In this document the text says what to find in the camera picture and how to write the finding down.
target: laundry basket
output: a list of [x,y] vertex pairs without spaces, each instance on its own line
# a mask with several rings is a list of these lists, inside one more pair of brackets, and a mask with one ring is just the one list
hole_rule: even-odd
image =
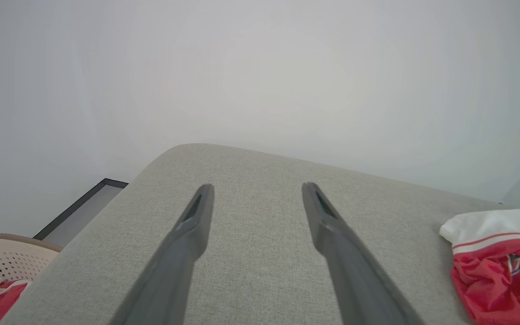
[[0,279],[35,280],[60,251],[60,246],[37,239],[0,234]]

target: red and white jersey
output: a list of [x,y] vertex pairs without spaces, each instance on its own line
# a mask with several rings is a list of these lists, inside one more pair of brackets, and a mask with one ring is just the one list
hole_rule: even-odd
[[450,273],[479,325],[520,325],[520,209],[459,214],[440,234],[452,243]]

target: gray fabric upholstery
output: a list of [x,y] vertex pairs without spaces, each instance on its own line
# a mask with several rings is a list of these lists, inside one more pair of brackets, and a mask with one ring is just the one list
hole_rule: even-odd
[[215,187],[208,248],[184,323],[339,324],[311,242],[301,185],[314,181],[427,324],[470,323],[438,235],[456,214],[499,205],[326,165],[210,144],[154,160],[27,288],[3,325],[105,324],[195,190]]

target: beige plastic basket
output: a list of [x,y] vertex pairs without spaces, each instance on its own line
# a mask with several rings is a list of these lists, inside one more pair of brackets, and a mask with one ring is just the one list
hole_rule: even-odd
[[37,239],[0,234],[0,279],[35,280],[61,249]]

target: basket rim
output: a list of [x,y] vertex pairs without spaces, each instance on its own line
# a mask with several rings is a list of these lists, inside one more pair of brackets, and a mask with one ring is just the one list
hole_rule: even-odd
[[52,243],[40,241],[39,239],[33,239],[29,237],[23,237],[19,235],[12,235],[12,234],[0,234],[0,239],[6,239],[8,241],[16,241],[16,242],[22,242],[27,243],[30,245],[36,245],[39,247],[43,247],[45,249],[49,249],[50,251],[55,251],[56,253],[59,253],[63,247],[60,245],[55,245]]

